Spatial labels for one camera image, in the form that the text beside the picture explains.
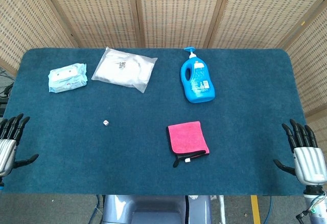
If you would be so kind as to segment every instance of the detergent bottle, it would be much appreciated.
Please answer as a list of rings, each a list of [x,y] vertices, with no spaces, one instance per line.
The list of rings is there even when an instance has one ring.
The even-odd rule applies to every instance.
[[[193,53],[195,51],[194,47],[186,47],[184,50],[191,53],[180,70],[185,96],[191,103],[211,101],[215,98],[215,89],[210,80],[206,63]],[[191,73],[189,79],[186,78],[188,70]]]

